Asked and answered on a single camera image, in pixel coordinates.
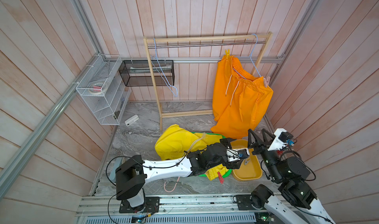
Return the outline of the red clothespin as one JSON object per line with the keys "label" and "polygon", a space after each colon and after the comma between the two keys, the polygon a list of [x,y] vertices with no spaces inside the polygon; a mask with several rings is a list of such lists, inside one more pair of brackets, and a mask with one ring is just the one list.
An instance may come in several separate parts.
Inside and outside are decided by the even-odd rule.
{"label": "red clothespin", "polygon": [[224,178],[223,178],[223,176],[221,175],[220,172],[218,172],[217,174],[218,174],[218,178],[219,178],[220,183],[223,184],[223,183],[224,183]]}

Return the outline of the light blue wire hanger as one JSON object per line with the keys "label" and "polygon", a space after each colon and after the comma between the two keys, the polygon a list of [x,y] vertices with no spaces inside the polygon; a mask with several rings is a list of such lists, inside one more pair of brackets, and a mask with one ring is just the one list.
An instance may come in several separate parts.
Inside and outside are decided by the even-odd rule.
{"label": "light blue wire hanger", "polygon": [[161,64],[160,64],[160,61],[158,59],[158,48],[157,48],[157,42],[156,42],[156,39],[153,38],[153,41],[154,41],[154,50],[155,50],[155,56],[154,56],[154,59],[155,61],[157,62],[158,64],[158,73],[159,75],[161,76],[161,78],[163,79],[164,83],[166,84],[166,86],[169,88],[169,90],[171,91],[171,93],[177,97],[178,96],[178,89],[174,86],[175,84],[175,76],[172,75],[172,83],[169,82],[165,72],[164,72],[164,69],[162,68]]}

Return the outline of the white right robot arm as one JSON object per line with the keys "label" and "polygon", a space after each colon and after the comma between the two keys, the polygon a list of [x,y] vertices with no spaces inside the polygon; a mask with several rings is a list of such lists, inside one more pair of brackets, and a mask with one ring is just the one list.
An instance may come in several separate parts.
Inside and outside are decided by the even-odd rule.
{"label": "white right robot arm", "polygon": [[334,223],[308,185],[312,171],[292,150],[293,144],[293,135],[282,128],[275,133],[262,129],[262,138],[253,130],[248,131],[248,148],[252,149],[253,155],[262,157],[267,178],[280,185],[278,190],[289,205],[285,205],[268,187],[258,185],[250,194],[234,196],[238,209],[262,210],[285,224]]}

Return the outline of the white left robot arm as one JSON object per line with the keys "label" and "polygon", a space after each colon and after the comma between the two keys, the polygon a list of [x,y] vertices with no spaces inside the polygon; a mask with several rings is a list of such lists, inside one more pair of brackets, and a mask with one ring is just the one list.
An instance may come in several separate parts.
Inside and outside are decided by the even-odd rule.
{"label": "white left robot arm", "polygon": [[228,170],[239,169],[243,161],[249,158],[249,150],[235,150],[232,148],[232,142],[231,138],[223,138],[204,149],[185,152],[183,157],[175,160],[149,161],[143,160],[141,155],[126,157],[125,162],[115,165],[115,179],[112,181],[116,187],[115,198],[120,201],[119,212],[158,212],[160,198],[148,198],[144,192],[144,185],[152,181],[199,176],[218,165]]}

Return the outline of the yellow shorts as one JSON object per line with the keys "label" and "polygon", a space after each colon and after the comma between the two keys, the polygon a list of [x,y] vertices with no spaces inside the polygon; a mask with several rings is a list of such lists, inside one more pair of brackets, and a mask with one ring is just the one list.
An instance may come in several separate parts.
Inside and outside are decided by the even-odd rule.
{"label": "yellow shorts", "polygon": [[155,150],[161,160],[179,159],[185,152],[206,149],[208,145],[219,143],[224,136],[213,133],[192,133],[179,125],[171,125],[155,144]]}

